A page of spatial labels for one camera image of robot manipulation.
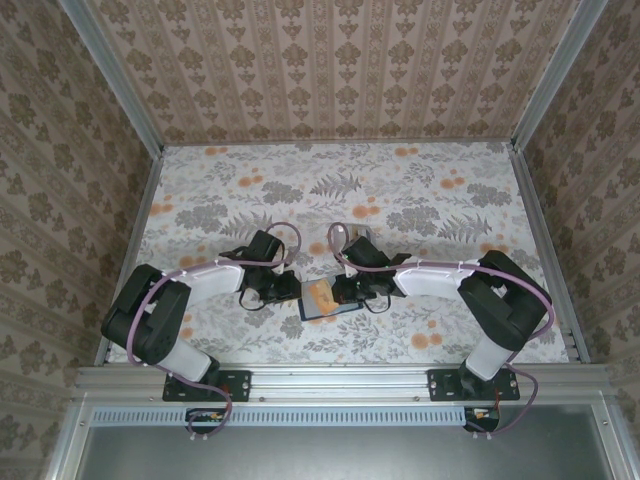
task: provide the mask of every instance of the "grey leaf print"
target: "grey leaf print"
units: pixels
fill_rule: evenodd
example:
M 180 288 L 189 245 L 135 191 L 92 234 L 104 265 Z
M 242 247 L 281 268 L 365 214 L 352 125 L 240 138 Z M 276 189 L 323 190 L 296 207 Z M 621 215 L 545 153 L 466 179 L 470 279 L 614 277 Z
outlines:
M 400 195 L 411 190 L 410 185 L 404 179 L 392 180 L 383 176 L 375 176 L 365 184 L 364 191 L 367 195 L 381 197 L 383 195 Z
M 347 347 L 347 342 L 339 338 L 321 338 L 318 342 L 308 342 L 302 347 L 304 350 L 312 352 L 336 353 Z
M 236 166 L 233 163 L 217 161 L 211 166 L 208 166 L 208 170 L 209 173 L 204 176 L 204 179 L 220 181 L 224 186 L 236 175 Z
M 467 193 L 473 193 L 471 201 L 479 207 L 487 205 L 509 205 L 511 204 L 511 195 L 507 192 L 499 192 L 495 187 L 487 187 L 479 183 L 472 183 L 467 187 Z
M 257 312 L 250 312 L 244 317 L 244 323 L 251 325 L 252 327 L 261 327 L 264 322 L 273 317 L 275 313 L 269 308 L 263 308 Z
M 263 212 L 262 215 L 256 212 L 249 214 L 239 213 L 222 227 L 220 233 L 246 240 L 252 236 L 256 230 L 264 230 L 272 223 L 271 215 L 267 217 L 266 212 Z
M 234 194 L 232 193 L 231 195 L 229 195 L 229 198 L 231 200 L 238 200 L 240 202 L 242 202 L 245 205 L 250 205 L 252 207 L 263 207 L 264 206 L 264 202 L 262 200 L 262 197 L 259 197 L 258 195 L 250 195 L 250 194 Z
M 193 210 L 183 210 L 176 216 L 176 225 L 188 230 L 201 228 L 205 233 L 217 232 L 221 223 L 218 217 L 227 215 L 227 207 L 222 204 L 210 203 L 207 206 L 197 206 Z
M 370 349 L 380 338 L 378 327 L 364 313 L 358 314 L 356 318 L 346 319 L 338 325 L 338 330 L 343 336 L 353 337 L 351 353 L 354 354 Z
M 355 158 L 353 166 L 357 171 L 368 170 L 369 172 L 373 172 L 374 170 L 382 167 L 383 162 L 376 158 Z
M 321 265 L 319 267 L 311 267 L 308 272 L 311 275 L 317 275 L 318 277 L 326 277 L 327 275 L 337 275 L 342 272 L 342 268 L 340 265 L 336 265 L 335 263 Z
M 493 153 L 504 152 L 504 145 L 502 143 L 487 143 L 487 150 Z
M 511 259 L 519 266 L 528 268 L 530 270 L 537 270 L 540 268 L 540 260 L 533 255 L 529 255 L 521 248 L 517 248 L 511 254 Z
M 544 335 L 538 337 L 538 341 L 543 345 L 553 345 L 556 339 L 556 332 L 549 330 Z
M 313 257 L 306 252 L 298 252 L 293 262 L 299 267 L 306 267 L 313 263 Z
M 401 232 L 415 231 L 426 237 L 437 231 L 436 225 L 431 221 L 439 220 L 440 214 L 433 207 L 422 205 L 414 208 L 403 208 L 402 213 L 394 212 L 387 215 L 389 228 L 397 228 Z
M 219 355 L 220 353 L 228 353 L 233 350 L 233 347 L 222 338 L 213 338 L 211 340 L 208 338 L 196 339 L 192 340 L 191 344 L 198 350 L 202 350 L 212 356 Z
M 242 342 L 242 345 L 240 346 L 240 348 L 238 348 L 238 350 L 251 352 L 252 349 L 254 348 L 257 348 L 257 349 L 263 348 L 269 344 L 277 343 L 278 340 L 281 340 L 281 339 L 278 339 L 277 337 L 274 337 L 274 336 L 262 338 L 262 335 L 258 335 L 256 338 L 246 339 L 244 342 Z
M 487 223 L 487 219 L 482 220 L 477 213 L 475 219 L 470 215 L 463 215 L 464 219 L 451 215 L 451 218 L 438 231 L 438 236 L 447 240 L 458 242 L 464 240 L 465 243 L 469 243 L 469 240 L 473 239 L 475 242 L 481 234 L 493 230 Z
M 302 200 L 302 190 L 280 182 L 267 182 L 262 186 L 262 191 L 268 192 L 263 200 L 269 205 L 275 205 L 278 202 L 294 203 Z
M 349 178 L 347 178 L 341 173 L 338 173 L 336 177 L 327 175 L 322 180 L 319 180 L 316 186 L 311 189 L 310 193 L 334 198 L 342 196 L 342 200 L 344 200 L 347 193 L 351 191 L 356 192 L 358 188 L 362 188 L 358 177 L 353 178 L 353 174 L 350 173 Z
M 409 169 L 404 174 L 404 179 L 406 181 L 412 182 L 413 180 L 420 180 L 420 183 L 425 187 L 431 185 L 434 177 L 433 168 L 429 165 L 418 162 L 411 162 L 411 164 L 409 164 Z
M 300 338 L 304 332 L 304 326 L 300 321 L 300 317 L 293 315 L 284 319 L 280 331 L 284 333 L 288 339 Z

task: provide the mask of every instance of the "floral wallpaper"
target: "floral wallpaper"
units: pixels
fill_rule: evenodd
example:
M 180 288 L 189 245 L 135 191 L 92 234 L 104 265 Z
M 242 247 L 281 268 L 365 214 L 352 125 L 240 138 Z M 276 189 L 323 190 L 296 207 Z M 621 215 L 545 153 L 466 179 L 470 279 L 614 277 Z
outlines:
M 303 236 L 293 269 L 319 279 L 340 273 L 326 241 L 340 220 L 370 227 L 389 256 L 468 260 L 499 249 L 544 283 L 509 151 L 485 142 L 169 147 L 138 262 L 203 263 L 285 220 Z M 293 246 L 293 232 L 274 231 Z M 481 333 L 461 300 L 395 298 L 380 315 L 303 323 L 297 302 L 248 312 L 238 296 L 189 308 L 182 338 L 228 363 L 459 363 Z M 126 362 L 120 348 L 109 359 Z M 558 327 L 518 360 L 567 361 Z
M 525 151 L 590 353 L 610 365 L 636 440 L 639 7 L 609 1 Z
M 55 1 L 0 2 L 0 478 L 40 478 L 150 159 Z
M 166 144 L 508 138 L 579 0 L 89 0 Z

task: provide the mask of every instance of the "table surface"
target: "table surface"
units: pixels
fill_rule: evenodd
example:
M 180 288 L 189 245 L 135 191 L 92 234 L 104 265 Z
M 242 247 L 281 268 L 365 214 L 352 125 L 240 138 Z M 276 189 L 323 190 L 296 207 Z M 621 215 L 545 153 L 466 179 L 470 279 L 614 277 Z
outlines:
M 302 281 L 340 273 L 326 233 L 334 221 L 368 225 L 389 257 L 468 260 L 511 256 L 545 285 L 507 143 L 301 144 L 169 147 L 137 262 L 175 270 L 246 245 L 276 221 L 303 235 Z M 285 244 L 295 236 L 275 229 Z M 224 363 L 459 363 L 480 337 L 462 301 L 393 300 L 300 321 L 297 303 L 248 312 L 238 294 L 186 312 L 180 335 Z M 115 346 L 110 362 L 126 356 Z M 518 362 L 568 361 L 557 325 Z

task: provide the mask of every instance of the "purple cable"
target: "purple cable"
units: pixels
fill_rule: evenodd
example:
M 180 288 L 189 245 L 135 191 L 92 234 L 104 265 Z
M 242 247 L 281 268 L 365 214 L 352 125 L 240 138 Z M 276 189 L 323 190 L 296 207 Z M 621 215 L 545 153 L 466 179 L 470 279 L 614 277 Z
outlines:
M 140 304 L 140 307 L 138 308 L 138 311 L 136 312 L 135 316 L 133 317 L 133 322 L 131 322 L 131 328 L 129 329 L 129 334 L 127 335 L 127 344 L 126 344 L 126 350 L 127 350 L 127 359 L 129 360 L 129 362 L 131 362 L 133 365 L 142 365 L 143 362 L 139 362 L 138 360 L 135 359 L 135 357 L 133 356 L 133 341 L 136 335 L 136 331 L 138 330 L 138 325 L 140 325 L 140 320 L 142 319 L 142 314 L 144 313 L 145 309 L 147 308 L 147 305 L 149 305 L 149 302 L 151 302 L 151 299 L 153 298 L 153 296 L 156 294 L 156 292 L 165 284 L 167 283 L 169 280 L 176 278 L 176 277 L 180 277 L 182 275 L 186 275 L 187 273 L 193 273 L 193 272 L 198 272 L 200 270 L 205 270 L 207 268 L 210 268 L 212 266 L 219 266 L 219 265 L 247 265 L 247 266 L 260 266 L 260 267 L 277 267 L 278 265 L 282 265 L 283 263 L 291 263 L 291 261 L 293 260 L 293 258 L 297 255 L 297 253 L 300 251 L 300 248 L 302 247 L 302 234 L 300 233 L 300 230 L 298 230 L 298 228 L 296 228 L 295 225 L 292 225 L 291 223 L 288 222 L 276 222 L 273 223 L 271 225 L 269 225 L 266 229 L 266 231 L 268 232 L 269 230 L 271 230 L 273 227 L 277 226 L 277 225 L 283 225 L 283 226 L 287 226 L 289 228 L 291 228 L 295 233 L 296 236 L 298 237 L 298 243 L 296 245 L 296 247 L 291 251 L 291 253 L 289 255 L 287 255 L 287 258 L 283 258 L 282 260 L 278 260 L 278 261 L 274 261 L 274 262 L 255 262 L 255 261 L 251 261 L 251 260 L 228 260 L 228 259 L 224 259 L 224 260 L 214 260 L 213 262 L 207 262 L 207 263 L 203 263 L 201 265 L 196 265 L 184 270 L 176 270 L 174 272 L 168 273 L 167 275 L 163 276 L 160 280 L 158 280 L 155 285 L 153 285 L 153 287 L 151 287 L 149 289 L 149 291 L 147 292 L 147 294 L 145 295 L 145 297 L 142 299 L 142 303 Z M 224 428 L 224 426 L 226 425 L 226 423 L 229 421 L 229 418 L 231 416 L 231 410 L 233 408 L 233 404 L 231 402 L 231 397 L 229 396 L 229 394 L 227 394 L 226 392 L 224 392 L 223 390 L 217 388 L 217 387 L 213 387 L 211 385 L 204 385 L 202 383 L 196 383 L 196 382 L 192 382 L 190 380 L 187 380 L 186 378 L 184 378 L 182 375 L 178 375 L 175 374 L 169 370 L 167 370 L 164 367 L 161 367 L 159 365 L 155 365 L 156 368 L 162 370 L 165 373 L 171 374 L 173 375 L 174 378 L 176 378 L 177 380 L 179 380 L 180 382 L 184 383 L 185 385 L 189 385 L 190 387 L 194 387 L 194 388 L 201 388 L 203 390 L 210 390 L 212 392 L 218 393 L 219 395 L 222 395 L 224 397 L 224 399 L 227 401 L 227 408 L 226 408 L 226 415 L 224 416 L 224 418 L 222 419 L 222 421 L 220 422 L 220 424 L 213 429 L 213 431 L 209 434 L 209 435 L 215 435 L 216 433 L 218 433 L 220 430 L 222 430 Z M 194 434 L 195 432 L 193 431 L 193 429 L 191 428 L 191 424 L 193 423 L 193 417 L 189 419 L 189 423 L 188 423 L 188 430 L 190 431 L 190 433 Z
M 479 265 L 472 265 L 472 264 L 469 264 L 469 263 L 454 263 L 454 262 L 433 262 L 433 261 L 422 261 L 421 260 L 419 263 L 417 263 L 417 262 L 416 263 L 403 263 L 401 265 L 394 265 L 394 266 L 386 267 L 386 268 L 361 267 L 360 265 L 355 265 L 354 263 L 351 263 L 349 260 L 344 258 L 344 256 L 342 255 L 342 252 L 335 245 L 335 243 L 333 241 L 333 235 L 332 234 L 333 234 L 333 229 L 336 228 L 336 227 L 340 227 L 340 228 L 342 228 L 344 230 L 345 235 L 346 235 L 345 243 L 349 241 L 349 231 L 347 229 L 347 226 L 344 223 L 342 223 L 342 222 L 334 222 L 334 223 L 331 224 L 331 226 L 329 227 L 329 231 L 327 232 L 327 240 L 329 242 L 329 248 L 331 248 L 331 252 L 336 257 L 338 262 L 340 262 L 340 263 L 342 263 L 344 265 L 348 265 L 351 268 L 353 268 L 355 270 L 358 270 L 358 271 L 361 271 L 361 272 L 372 272 L 372 273 L 388 272 L 390 270 L 404 270 L 404 269 L 407 269 L 407 268 L 430 267 L 430 268 L 441 268 L 441 269 L 458 268 L 458 269 L 463 269 L 463 270 L 474 270 L 476 272 L 482 272 L 482 273 L 486 273 L 486 274 L 493 275 L 493 276 L 496 276 L 496 277 L 500 277 L 500 278 L 503 278 L 504 280 L 508 280 L 510 282 L 513 282 L 516 285 L 519 285 L 522 288 L 524 288 L 525 290 L 528 290 L 529 292 L 534 294 L 535 297 L 538 300 L 540 300 L 540 302 L 547 309 L 547 312 L 549 312 L 549 319 L 547 320 L 547 323 L 545 323 L 542 328 L 540 328 L 539 330 L 534 332 L 529 337 L 529 340 L 533 340 L 534 338 L 538 338 L 540 335 L 544 335 L 553 326 L 553 323 L 554 323 L 555 318 L 556 318 L 556 312 L 555 312 L 555 310 L 553 308 L 553 305 L 551 305 L 551 303 L 547 300 L 547 298 L 536 287 L 534 287 L 533 285 L 525 282 L 524 280 L 519 279 L 518 277 L 515 277 L 515 276 L 510 275 L 508 273 L 501 272 L 500 270 L 494 270 L 493 268 L 481 267 Z M 505 363 L 505 365 L 509 370 L 511 370 L 516 375 L 522 375 L 523 377 L 527 377 L 528 379 L 530 379 L 533 382 L 533 392 L 531 393 L 531 397 L 529 398 L 529 401 L 525 404 L 524 408 L 518 414 L 518 416 L 515 418 L 515 420 L 513 420 L 506 427 L 503 427 L 503 428 L 501 428 L 499 430 L 496 430 L 491 435 L 505 433 L 505 432 L 511 430 L 522 419 L 522 417 L 529 411 L 529 409 L 533 405 L 534 400 L 536 399 L 536 396 L 538 395 L 538 381 L 533 377 L 533 375 L 530 375 L 530 374 L 528 374 L 526 372 L 523 372 L 522 370 L 518 370 L 513 365 L 508 363 L 508 362 L 511 362 L 516 357 L 517 354 L 518 354 L 518 352 L 513 352 L 513 354 L 507 359 L 507 362 Z M 472 422 L 468 422 L 468 423 L 471 426 L 473 426 L 475 428 L 478 428 L 480 431 L 483 430 L 481 427 L 479 427 L 478 425 L 476 425 L 476 424 L 474 424 Z

